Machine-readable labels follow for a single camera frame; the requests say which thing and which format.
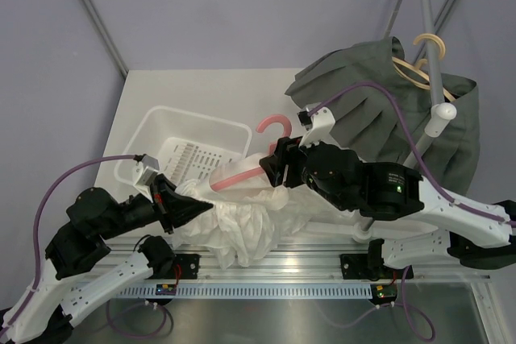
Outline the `pink plastic hanger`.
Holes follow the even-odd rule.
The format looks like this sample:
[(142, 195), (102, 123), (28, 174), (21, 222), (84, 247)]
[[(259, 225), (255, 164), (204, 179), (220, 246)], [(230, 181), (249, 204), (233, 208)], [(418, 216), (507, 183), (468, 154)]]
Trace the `pink plastic hanger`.
[[(284, 116), (283, 114), (272, 114), (268, 117), (264, 118), (256, 127), (257, 133), (263, 133), (269, 126), (272, 124), (280, 124), (282, 127), (282, 136), (283, 137), (289, 137), (292, 133), (292, 123), (291, 121)], [(255, 168), (248, 169), (246, 171), (233, 174), (229, 177), (226, 177), (225, 179), (221, 179), (219, 181), (214, 182), (213, 184), (210, 184), (210, 188), (215, 191), (221, 191), (224, 189), (228, 189), (232, 185), (238, 184), (242, 181), (254, 178), (256, 176), (259, 176), (261, 174), (264, 174), (264, 170), (262, 167), (258, 166)]]

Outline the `white skirt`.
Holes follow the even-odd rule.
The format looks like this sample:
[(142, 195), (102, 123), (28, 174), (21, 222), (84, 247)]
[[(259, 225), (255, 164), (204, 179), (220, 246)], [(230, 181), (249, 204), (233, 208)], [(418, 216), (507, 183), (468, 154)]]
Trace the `white skirt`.
[(259, 166), (264, 153), (218, 166), (200, 180), (187, 180), (176, 193), (213, 204), (213, 208), (176, 229), (189, 245), (214, 253), (222, 269), (248, 267), (263, 259), (282, 238), (297, 233), (327, 205), (307, 187), (272, 187), (265, 174), (218, 192), (210, 184)]

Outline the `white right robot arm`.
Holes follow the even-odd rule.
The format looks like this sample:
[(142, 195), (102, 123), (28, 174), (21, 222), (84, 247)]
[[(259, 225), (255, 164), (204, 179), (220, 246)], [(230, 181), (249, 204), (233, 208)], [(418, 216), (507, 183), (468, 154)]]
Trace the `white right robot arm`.
[(370, 241), (362, 272), (375, 280), (389, 271), (445, 259), (482, 271), (515, 263), (513, 201), (472, 201), (432, 185), (414, 169), (367, 163), (352, 150), (324, 142), (304, 147), (299, 138), (280, 139), (259, 165), (271, 186), (305, 185), (340, 211), (357, 211), (376, 222), (406, 218), (435, 227), (416, 237)]

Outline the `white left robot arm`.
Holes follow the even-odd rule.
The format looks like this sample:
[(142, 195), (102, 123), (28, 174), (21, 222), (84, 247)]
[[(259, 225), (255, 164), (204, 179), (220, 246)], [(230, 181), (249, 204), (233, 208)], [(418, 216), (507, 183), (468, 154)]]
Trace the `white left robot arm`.
[(159, 223), (165, 233), (186, 225), (212, 209), (209, 202), (182, 196), (164, 175), (139, 193), (116, 201), (105, 189), (83, 191), (67, 208), (69, 222), (45, 249), (40, 273), (35, 275), (15, 306), (2, 313), (2, 332), (9, 343), (62, 343), (96, 308), (130, 284), (164, 278), (174, 268), (176, 255), (161, 236), (147, 237), (117, 267), (84, 287), (79, 283), (111, 249), (109, 239)]

